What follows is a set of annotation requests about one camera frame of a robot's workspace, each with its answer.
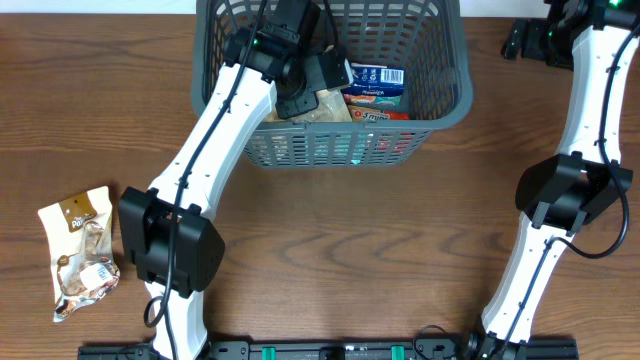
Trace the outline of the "Kleenex tissue multipack box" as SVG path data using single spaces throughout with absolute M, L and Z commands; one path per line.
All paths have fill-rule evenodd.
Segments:
M 341 90 L 347 105 L 397 107 L 405 90 L 405 69 L 360 63 L 350 64 L 353 82 Z

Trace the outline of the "kraft paper zip pouch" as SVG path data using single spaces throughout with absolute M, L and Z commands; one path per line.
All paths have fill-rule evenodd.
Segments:
M 351 122 L 352 118 L 339 90 L 319 90 L 315 93 L 319 105 L 316 109 L 289 119 L 280 118 L 276 110 L 273 110 L 264 119 L 263 123 L 344 123 Z

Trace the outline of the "light teal wipes packet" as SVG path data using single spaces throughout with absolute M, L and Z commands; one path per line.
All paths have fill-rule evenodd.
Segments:
M 360 165 L 373 140 L 372 133 L 318 135 L 314 140 L 316 166 Z

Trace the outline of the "grey plastic mesh basket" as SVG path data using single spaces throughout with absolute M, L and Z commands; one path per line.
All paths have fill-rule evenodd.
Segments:
M 469 112 L 455 1 L 200 1 L 192 104 L 199 175 L 388 166 Z

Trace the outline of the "orange San Remo spaghetti pack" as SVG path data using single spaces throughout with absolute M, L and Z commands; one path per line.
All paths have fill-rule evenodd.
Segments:
M 367 108 L 356 105 L 348 105 L 347 106 L 351 118 L 353 122 L 367 122 L 374 123 L 381 120 L 408 120 L 409 114 L 404 112 L 394 112 L 389 110 L 379 110 L 373 108 Z M 378 150 L 388 150 L 391 146 L 392 136 L 391 135 L 382 135 L 379 144 L 377 145 Z M 402 153 L 406 150 L 410 142 L 409 134 L 402 133 L 400 139 L 397 141 L 394 146 L 394 153 Z

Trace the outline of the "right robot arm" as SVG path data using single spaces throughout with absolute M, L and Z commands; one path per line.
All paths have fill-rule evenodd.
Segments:
M 518 19 L 504 58 L 529 58 L 573 73 L 560 143 L 524 171 L 515 195 L 514 249 L 461 359 L 576 359 L 577 342 L 531 336 L 532 320 L 565 250 L 586 259 L 612 255 L 630 227 L 619 122 L 629 67 L 639 45 L 635 0 L 555 0 L 544 19 Z

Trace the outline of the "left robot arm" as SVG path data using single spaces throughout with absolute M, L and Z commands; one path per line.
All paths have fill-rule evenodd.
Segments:
M 148 359 L 204 359 L 209 337 L 204 291 L 225 243 L 214 226 L 222 192 L 256 128 L 318 106 L 319 90 L 339 90 L 353 77 L 337 43 L 312 38 L 329 3 L 280 1 L 272 14 L 261 2 L 253 23 L 228 35 L 222 64 L 202 113 L 172 162 L 145 191 L 127 188 L 118 203 L 125 257 L 150 294 L 143 321 L 155 331 Z

